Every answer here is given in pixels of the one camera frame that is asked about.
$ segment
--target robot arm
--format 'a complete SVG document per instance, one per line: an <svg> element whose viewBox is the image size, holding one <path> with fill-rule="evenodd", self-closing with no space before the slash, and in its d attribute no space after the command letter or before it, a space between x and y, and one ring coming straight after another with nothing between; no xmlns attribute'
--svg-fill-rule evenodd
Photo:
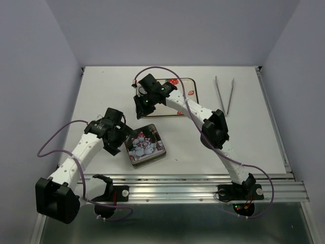
<svg viewBox="0 0 325 244"><path fill-rule="evenodd" d="M139 84L145 92L134 96L137 119L152 113L157 103L174 108L188 118L191 118L184 96L176 86L169 82L161 85L151 74L140 80ZM218 152L219 158L230 174L233 185L231 188L229 188L229 186L218 186L219 191L220 189L225 190L225 188L227 188L227 192L219 194L219 198L225 200L247 199L248 196L253 194L254 189L257 187L255 184L256 180L244 166L235 164L221 156L224 155L228 158L237 160L237 156L229 143L228 127L223 112L219 109L212 111L190 99L186 100L196 124ZM201 142L203 145L210 148L202 136Z"/></svg>
<svg viewBox="0 0 325 244"><path fill-rule="evenodd" d="M80 204L85 204L81 197L83 188L77 186L80 172L75 159L78 160L82 171L85 171L90 161L104 148L115 156L118 149L133 131L121 121L123 113L108 108L103 118L93 120L84 130L72 157L68 157L60 167L47 179L40 178L36 183L37 212L70 223L77 215ZM112 192L112 180L102 175L95 175L87 182L87 198Z"/></svg>

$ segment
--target purple cable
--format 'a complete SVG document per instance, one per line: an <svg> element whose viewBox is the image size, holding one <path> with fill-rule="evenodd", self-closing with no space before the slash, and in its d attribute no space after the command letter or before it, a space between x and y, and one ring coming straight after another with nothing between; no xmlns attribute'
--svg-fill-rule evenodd
<svg viewBox="0 0 325 244"><path fill-rule="evenodd" d="M48 152L48 153L46 153L46 154L41 154L42 150L47 146L47 144L48 144L48 143L49 143L49 142L50 142L50 141L51 141L51 140L52 140L52 139L53 139L53 138L54 138L54 137L55 137L55 136L56 136L60 131L62 131L62 130L63 130L65 127L67 127L68 125L70 125L70 124L72 124L72 123L76 123L76 122L83 122L83 123L88 124L88 122L85 121L85 120L73 120L73 121L71 121L71 122L65 124L65 125L62 126L60 129L58 129L57 132L55 132L55 133L53 134L53 136L50 137L50 139L48 139L48 140L44 143L44 145L43 145L43 146L40 148L40 150L38 151L38 153L37 153L37 157L42 158L42 157L48 156L48 155L50 155L50 154L52 154L52 153L65 153L65 154L68 154L68 155L69 155L70 157L72 157L73 160L76 162L76 165L77 165L77 167L78 167L78 171L79 171L80 176L81 176L82 187L83 187L82 198L83 198L85 201L87 201L87 202L89 202L89 203L92 203L92 204L94 204L94 205L98 205L98 206L102 206L102 207L110 207L110 208L125 208L125 209L129 209L129 210L130 210L130 212L129 212L126 216L124 216L124 217L122 217L122 218L118 218L118 219L105 219L105 221L119 221L119 220L124 220L124 219L126 219L127 217L129 217L129 216L133 213L133 208L131 208L131 207L127 207L127 206L113 206L113 205L101 204L101 203L94 202L94 201L89 200L89 199L86 198L86 180L85 180L85 176L84 176L84 174L83 174L83 171L82 171L82 168L81 168L81 165L80 165L78 159L76 159L75 157L73 157L73 154L72 154L70 151L67 151L67 150L64 150L64 149L56 149L56 150L50 151L50 152Z"/></svg>
<svg viewBox="0 0 325 244"><path fill-rule="evenodd" d="M272 188L272 197L271 197L270 204L267 206L267 208L266 208L263 212L259 213L258 215L251 216L251 217L247 217L247 218L248 218L248 219L256 219L256 218L258 218L258 217L264 215L264 214L265 214L265 213L270 209L270 207L271 207L272 204L273 204L273 200L274 200L274 185L273 185L273 182L272 182L271 178L269 177L269 175L268 175L264 170L262 170L260 167L258 167L258 166L248 165L248 164L242 164L242 163L240 163L240 162L238 162L238 161L236 161L236 160L234 160L234 159L231 159L231 158L229 158L229 157L227 157L227 156L225 156L225 155L219 153L219 152L218 152L218 151L217 151L217 150L212 146L212 144L209 142L208 138L203 134L203 132L202 132L201 128L199 127L199 125L196 123L196 121L195 121L195 119L194 119L194 115L192 114L191 109L190 109L190 107L189 107L189 105L188 105L188 102L187 102L187 97L186 97L186 93L185 93L184 83L183 83L183 81L181 80L181 78L180 78L180 77L179 77L179 76L178 76L174 71L172 71L172 70L170 70L170 69L168 69L168 68L165 68L165 67L161 67L161 66L151 66L151 67L147 67L147 68L141 70L141 71L140 71L140 72L135 76L134 79L137 80L138 76L139 76L141 73L143 73L143 72L146 71L146 70L150 70L150 69L162 69L162 70L167 70L167 71L171 72L173 75L175 75L177 79L179 79L179 81L181 82L181 85L182 85L183 97L184 97L184 99L185 99L185 104L186 104L186 108L187 108L187 110L188 110L189 116L191 117L191 120L193 121L193 123L194 123L195 127L197 128L197 130L200 132L200 134L202 135L202 137L203 137L203 138L206 140L206 142L208 143L208 145L209 145L209 147L210 147L211 150L213 150L217 155L219 155L219 156L221 156L221 157L223 157L223 158L225 158L225 159L227 159L227 160L229 160L229 161L231 161L231 162L233 162L233 163L235 163L235 164L242 165L242 166L244 166L244 167L250 167L250 168L258 169L259 171L261 171L261 172L262 172L262 173L267 177L267 179L269 180L269 182L270 182L270 184L271 184L271 188Z"/></svg>

